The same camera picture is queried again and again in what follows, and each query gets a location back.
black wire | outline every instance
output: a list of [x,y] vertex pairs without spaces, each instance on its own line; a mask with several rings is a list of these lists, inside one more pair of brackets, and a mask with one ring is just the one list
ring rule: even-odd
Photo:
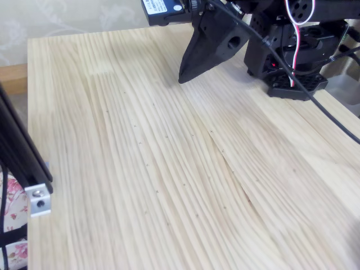
[[311,70],[300,71],[300,70],[294,70],[294,69],[290,68],[290,71],[294,72],[295,74],[299,74],[299,75],[308,75],[308,74],[311,74],[311,73],[314,73],[314,72],[318,71],[320,68],[322,68],[323,66],[325,66],[327,64],[330,64],[330,63],[332,63],[334,61],[337,61],[338,59],[340,59],[342,57],[349,56],[351,53],[354,53],[354,52],[357,52],[357,51],[360,51],[360,46],[356,47],[356,48],[353,48],[353,49],[350,49],[347,52],[343,52],[343,53],[340,53],[340,54],[335,55],[333,57],[330,57],[328,60],[325,60],[323,63],[317,65],[316,67],[314,67]]
[[250,27],[247,23],[243,22],[239,18],[237,18],[230,10],[224,7],[223,4],[219,4],[218,2],[215,2],[213,0],[208,0],[209,3],[215,5],[216,7],[220,8],[223,12],[228,14],[230,17],[232,17],[234,20],[236,20],[237,23],[239,23],[249,34],[256,37],[261,43],[263,43],[272,53],[274,58],[277,60],[279,65],[281,65],[286,72],[286,74],[295,82],[295,84],[300,88],[301,91],[303,91],[309,99],[314,102],[314,104],[335,124],[337,125],[346,135],[348,135],[351,139],[353,139],[356,143],[360,144],[360,139],[356,137],[351,131],[349,131],[346,127],[344,127],[338,120],[336,120],[335,117],[333,117],[310,93],[309,91],[301,84],[301,82],[292,74],[292,71],[290,70],[289,66],[283,61],[283,59],[279,56],[279,54],[267,43],[268,37],[263,38],[256,30],[254,30],[252,27]]
[[[0,208],[0,236],[5,233],[4,230],[4,219],[5,219],[5,207],[6,207],[6,193],[7,193],[7,167],[0,160],[0,166],[2,169],[2,198],[1,198],[1,208]],[[1,247],[2,256],[4,260],[4,268],[8,270],[8,260],[7,260],[7,251],[6,246]]]

floral fabric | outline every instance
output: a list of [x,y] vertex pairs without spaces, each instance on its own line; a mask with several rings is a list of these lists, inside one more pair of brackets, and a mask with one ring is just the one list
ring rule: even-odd
[[[3,174],[0,172],[0,205],[3,189]],[[7,178],[6,207],[4,216],[5,232],[15,230],[28,222],[28,201],[26,193],[12,175]],[[17,270],[28,263],[28,243],[20,241],[6,246],[10,270]],[[0,252],[0,270],[4,269]]]

wooden table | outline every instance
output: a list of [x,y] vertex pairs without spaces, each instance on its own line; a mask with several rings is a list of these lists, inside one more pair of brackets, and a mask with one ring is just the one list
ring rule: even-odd
[[179,85],[191,35],[29,41],[29,132],[54,176],[29,269],[356,269],[360,147],[311,102],[269,98],[245,48]]

mounting plate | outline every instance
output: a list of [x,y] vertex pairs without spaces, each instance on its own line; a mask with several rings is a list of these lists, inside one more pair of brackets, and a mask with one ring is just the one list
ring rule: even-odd
[[30,201],[30,216],[32,218],[51,212],[51,197],[45,184],[25,187],[25,192]]

wallpaper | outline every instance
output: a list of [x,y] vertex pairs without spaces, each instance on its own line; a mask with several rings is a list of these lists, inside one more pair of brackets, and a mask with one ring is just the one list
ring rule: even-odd
[[27,39],[148,26],[141,0],[0,0],[0,66],[27,62]]

